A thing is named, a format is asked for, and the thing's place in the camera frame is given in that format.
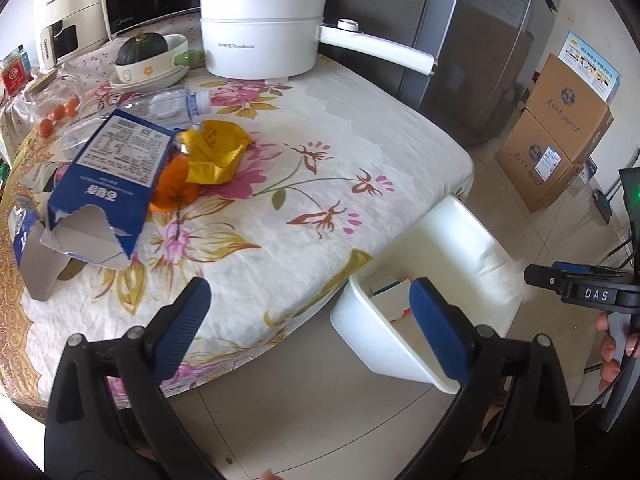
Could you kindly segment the person's right hand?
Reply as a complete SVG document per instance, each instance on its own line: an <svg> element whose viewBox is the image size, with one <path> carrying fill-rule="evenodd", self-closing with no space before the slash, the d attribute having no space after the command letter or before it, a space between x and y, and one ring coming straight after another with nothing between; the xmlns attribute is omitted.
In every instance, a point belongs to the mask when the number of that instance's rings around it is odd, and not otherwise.
<svg viewBox="0 0 640 480"><path fill-rule="evenodd" d="M616 342L610 334L608 329L608 315L601 313L596 321L596 329L599 332L603 332L604 336L600 344L601 353L601 370L600 370L600 382L599 391L606 390L612 382L620 374L620 364L615 359L616 355ZM628 337L625 346L626 356L639 356L639 335L632 334Z"/></svg>

